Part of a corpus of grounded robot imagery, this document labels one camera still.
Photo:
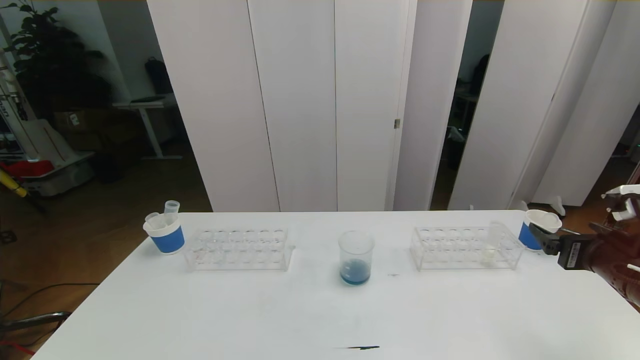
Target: blue liquid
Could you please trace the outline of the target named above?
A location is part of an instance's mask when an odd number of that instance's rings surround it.
[[[350,259],[342,263],[340,267],[342,280],[350,285],[361,285],[367,282],[371,276],[369,264],[359,259]]]

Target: blue label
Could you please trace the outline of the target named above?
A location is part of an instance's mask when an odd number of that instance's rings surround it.
[[[151,240],[156,243],[156,246],[161,252],[174,252],[179,250],[184,245],[184,235],[182,235],[182,226],[178,227],[174,232],[169,235],[160,236],[157,238],[151,237]]]
[[[542,249],[536,241],[536,238],[529,230],[529,226],[525,223],[522,223],[522,228],[520,228],[520,236],[518,236],[518,239],[520,239],[520,242],[522,242],[526,247],[532,250]]]

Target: blue cup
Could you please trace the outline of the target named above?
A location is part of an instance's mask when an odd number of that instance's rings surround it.
[[[560,221],[556,214],[536,209],[527,211],[524,217],[524,222],[522,222],[522,227],[520,228],[520,235],[518,236],[518,239],[531,250],[542,249],[535,236],[533,236],[529,230],[529,224],[531,223],[536,224],[538,227],[552,234],[562,226],[562,221]]]
[[[184,235],[182,234],[182,227],[180,226],[179,220],[161,229],[153,229],[148,222],[145,222],[142,228],[147,232],[151,240],[154,241],[158,250],[165,255],[175,254],[184,246]]]

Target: yellow pole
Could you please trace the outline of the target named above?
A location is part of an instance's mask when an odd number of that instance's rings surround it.
[[[15,182],[6,172],[0,170],[0,184],[5,185],[7,189],[16,193],[19,197],[27,196],[27,190]]]

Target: white room divider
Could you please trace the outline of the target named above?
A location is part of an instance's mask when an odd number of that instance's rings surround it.
[[[246,1],[148,2],[214,211],[278,211]]]
[[[580,206],[640,102],[640,3],[618,1],[534,202]]]
[[[149,1],[215,211],[391,209],[416,4]]]
[[[419,1],[394,210],[428,210],[472,0]]]
[[[248,0],[280,211],[336,211],[333,0]]]
[[[505,1],[449,209],[506,209],[588,0]]]
[[[547,118],[514,191],[510,208],[517,208],[522,201],[529,203],[533,200],[591,72],[615,6],[615,1],[589,0]],[[554,196],[547,198],[550,203]]]
[[[416,4],[335,0],[340,211],[393,206]]]

